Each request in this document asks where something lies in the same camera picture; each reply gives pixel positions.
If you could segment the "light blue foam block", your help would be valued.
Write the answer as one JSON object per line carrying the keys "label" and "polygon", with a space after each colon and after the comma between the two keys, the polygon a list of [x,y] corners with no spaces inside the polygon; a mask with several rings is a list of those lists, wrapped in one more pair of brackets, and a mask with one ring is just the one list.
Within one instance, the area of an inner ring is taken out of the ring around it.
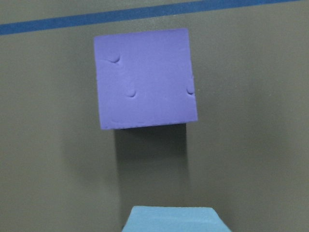
{"label": "light blue foam block", "polygon": [[134,206],[124,232],[229,232],[209,207]]}

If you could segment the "purple foam block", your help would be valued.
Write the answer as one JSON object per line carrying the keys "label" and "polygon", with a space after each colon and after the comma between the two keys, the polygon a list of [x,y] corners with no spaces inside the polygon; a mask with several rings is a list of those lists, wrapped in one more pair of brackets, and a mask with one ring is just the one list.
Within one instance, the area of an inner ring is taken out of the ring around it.
{"label": "purple foam block", "polygon": [[186,28],[94,38],[103,130],[198,120]]}

